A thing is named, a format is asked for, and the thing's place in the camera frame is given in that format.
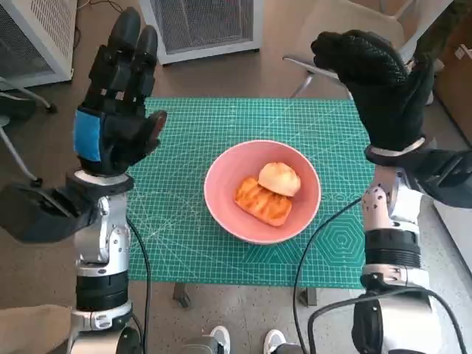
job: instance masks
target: grid cutting mat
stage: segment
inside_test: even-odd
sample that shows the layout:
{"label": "grid cutting mat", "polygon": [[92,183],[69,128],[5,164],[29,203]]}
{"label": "grid cutting mat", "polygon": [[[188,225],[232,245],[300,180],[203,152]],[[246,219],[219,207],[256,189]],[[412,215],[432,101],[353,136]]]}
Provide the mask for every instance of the grid cutting mat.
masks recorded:
{"label": "grid cutting mat", "polygon": [[[293,285],[316,227],[367,188],[373,166],[367,134],[349,100],[150,98],[150,114],[168,112],[161,146],[130,170],[135,189],[128,215],[145,240],[153,281]],[[292,240],[256,246],[213,220],[203,194],[205,175],[226,149],[253,139],[284,142],[316,168],[322,201],[313,223]],[[364,262],[361,212],[355,206],[322,232],[308,255],[301,285],[359,288]],[[145,266],[136,240],[131,279]]]}

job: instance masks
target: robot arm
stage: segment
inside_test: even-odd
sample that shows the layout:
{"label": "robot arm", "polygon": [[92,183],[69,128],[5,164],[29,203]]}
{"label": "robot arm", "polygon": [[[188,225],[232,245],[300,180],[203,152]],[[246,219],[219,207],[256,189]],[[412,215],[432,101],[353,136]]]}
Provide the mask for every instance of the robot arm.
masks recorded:
{"label": "robot arm", "polygon": [[125,174],[159,145],[167,114],[145,116],[156,66],[157,34],[133,8],[123,11],[106,46],[98,50],[90,87],[77,109],[74,149],[81,169],[66,185],[42,190],[19,184],[0,192],[3,226],[25,243],[74,235],[76,306],[67,353],[140,353],[145,338],[127,326],[131,233],[126,218],[133,179]]}
{"label": "robot arm", "polygon": [[[429,289],[417,224],[422,196],[410,188],[403,169],[375,167],[361,200],[366,255],[361,283],[366,296],[400,287]],[[366,354],[434,354],[441,347],[434,306],[427,296],[413,293],[356,304],[352,337],[356,349]]]}
{"label": "robot arm", "polygon": [[[421,58],[409,70],[385,40],[358,30],[324,32],[312,50],[315,64],[335,71],[350,90],[371,142],[365,155],[375,172],[361,199],[366,255],[361,297],[429,289],[417,223],[422,196],[472,207],[465,183],[472,151],[436,150],[421,131],[433,84],[431,61]],[[418,291],[357,302],[352,337],[362,354],[435,354],[441,345],[436,310]]]}

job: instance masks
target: bread roll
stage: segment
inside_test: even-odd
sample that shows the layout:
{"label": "bread roll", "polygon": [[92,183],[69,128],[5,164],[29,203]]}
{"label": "bread roll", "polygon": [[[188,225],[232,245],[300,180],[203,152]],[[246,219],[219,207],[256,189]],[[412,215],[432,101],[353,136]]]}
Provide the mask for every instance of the bread roll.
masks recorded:
{"label": "bread roll", "polygon": [[282,162],[272,162],[259,172],[258,183],[272,192],[293,197],[302,186],[295,171]]}

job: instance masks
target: white chair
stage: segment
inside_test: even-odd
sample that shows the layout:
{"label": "white chair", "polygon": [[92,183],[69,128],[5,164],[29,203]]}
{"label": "white chair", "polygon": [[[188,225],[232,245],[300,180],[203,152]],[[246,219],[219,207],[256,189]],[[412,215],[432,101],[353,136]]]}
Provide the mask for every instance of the white chair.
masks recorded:
{"label": "white chair", "polygon": [[[315,74],[322,74],[337,83],[338,76],[316,67],[310,45],[324,31],[343,33],[349,30],[374,32],[389,40],[407,63],[416,50],[418,39],[446,9],[452,0],[405,0],[394,15],[386,15],[388,0],[379,0],[381,11],[355,4],[349,0],[313,0],[301,31],[290,54],[284,60],[296,63],[308,71],[307,77],[292,98],[304,91]],[[410,20],[414,28],[409,29]]]}
{"label": "white chair", "polygon": [[[27,95],[30,98],[21,98],[21,97],[13,96],[11,94],[4,93],[2,91],[0,91],[0,97],[6,97],[10,100],[17,100],[17,101],[34,100],[37,103],[44,105],[44,107],[46,108],[46,112],[48,112],[49,114],[54,114],[58,110],[57,107],[54,105],[54,103],[49,103],[43,97],[31,92],[30,90],[26,90],[24,87],[17,86],[11,83],[9,80],[5,79],[4,77],[0,77],[0,83],[3,83],[7,86],[11,86],[13,89],[19,90],[20,92],[22,92],[23,94]],[[18,151],[16,151],[12,142],[10,141],[10,139],[8,139],[8,135],[5,133],[3,129],[3,127],[7,125],[9,122],[10,122],[10,117],[4,113],[4,110],[2,110],[2,107],[0,106],[0,139],[4,141],[5,145],[7,146],[8,150],[12,154],[13,158],[15,159],[16,163],[20,167],[21,171],[26,175],[27,178],[31,180],[31,185],[33,187],[40,187],[43,183],[43,180],[41,178],[36,177],[30,172],[30,170],[28,170],[28,167],[25,165],[20,154],[18,153]]]}

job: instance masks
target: black cable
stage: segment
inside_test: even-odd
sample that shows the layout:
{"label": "black cable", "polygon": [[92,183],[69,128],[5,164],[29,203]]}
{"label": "black cable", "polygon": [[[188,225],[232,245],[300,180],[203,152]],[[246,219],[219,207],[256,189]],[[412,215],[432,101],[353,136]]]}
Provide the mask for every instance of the black cable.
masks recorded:
{"label": "black cable", "polygon": [[141,326],[141,322],[139,321],[138,316],[136,316],[135,313],[132,313],[132,314],[131,314],[131,318],[133,319],[134,324],[135,324],[136,327],[138,328],[139,343],[141,344],[141,347],[142,347],[142,326]]}
{"label": "black cable", "polygon": [[303,353],[308,354],[307,352],[307,347],[305,346],[305,342],[303,341],[303,336],[302,336],[302,331],[300,330],[300,324],[298,322],[298,313],[296,311],[296,290],[298,288],[298,281],[300,278],[300,274],[302,273],[302,268],[303,268],[303,263],[305,261],[305,258],[307,257],[308,250],[310,249],[310,246],[312,242],[316,239],[316,236],[320,231],[323,230],[323,228],[326,227],[331,221],[336,219],[338,216],[340,216],[343,212],[346,212],[350,208],[354,207],[359,201],[361,201],[360,198],[355,199],[354,201],[351,201],[348,205],[346,205],[344,208],[339,210],[336,214],[333,216],[329,217],[324,223],[322,223],[318,229],[315,230],[315,232],[311,235],[310,240],[307,243],[307,246],[305,247],[305,250],[303,251],[302,259],[300,260],[300,263],[298,265],[298,269],[296,270],[296,276],[295,276],[295,284],[294,284],[294,297],[293,297],[293,310],[294,310],[294,321],[295,321],[295,328],[296,328],[296,334],[298,335],[298,340],[300,342],[300,347],[302,347]]}
{"label": "black cable", "polygon": [[454,315],[454,312],[452,311],[452,309],[449,307],[448,303],[439,294],[436,294],[434,291],[425,289],[425,288],[420,288],[420,287],[400,288],[400,289],[395,289],[392,291],[387,291],[386,293],[379,294],[379,295],[359,297],[357,299],[348,299],[344,301],[335,302],[330,305],[326,305],[323,308],[316,310],[315,312],[311,314],[308,320],[308,341],[310,342],[310,353],[316,354],[315,340],[313,337],[313,322],[315,321],[317,317],[320,317],[324,313],[334,310],[336,308],[342,308],[344,306],[358,304],[359,302],[378,300],[384,297],[400,295],[400,294],[405,294],[405,293],[422,293],[426,296],[434,297],[444,307],[444,309],[449,315],[449,318],[451,319],[452,325],[454,326],[454,329],[456,331],[457,341],[459,342],[461,353],[467,354],[467,349],[465,348],[464,337],[460,330],[459,322],[457,321],[457,318]]}
{"label": "black cable", "polygon": [[77,26],[75,27],[75,32],[77,32],[77,40],[75,40],[75,37],[74,37],[73,49],[76,49],[79,46],[80,39],[82,38],[82,32],[80,31],[79,27],[77,27]]}
{"label": "black cable", "polygon": [[150,307],[150,288],[151,288],[151,274],[150,274],[150,263],[148,253],[146,252],[145,243],[142,241],[141,235],[138,232],[138,229],[134,226],[133,221],[127,216],[126,221],[128,225],[133,230],[136,239],[138,240],[139,246],[141,247],[142,256],[145,259],[146,266],[146,303],[145,303],[145,324],[144,330],[142,331],[141,343],[142,343],[142,353],[146,354],[148,351],[148,328],[149,328],[149,307]]}
{"label": "black cable", "polygon": [[115,1],[112,1],[112,0],[98,0],[98,1],[90,1],[89,2],[89,4],[91,6],[92,5],[98,5],[98,4],[105,4],[105,3],[110,4],[110,6],[113,7],[114,10],[117,11],[118,13],[123,12],[123,8],[121,7],[121,5],[116,3]]}

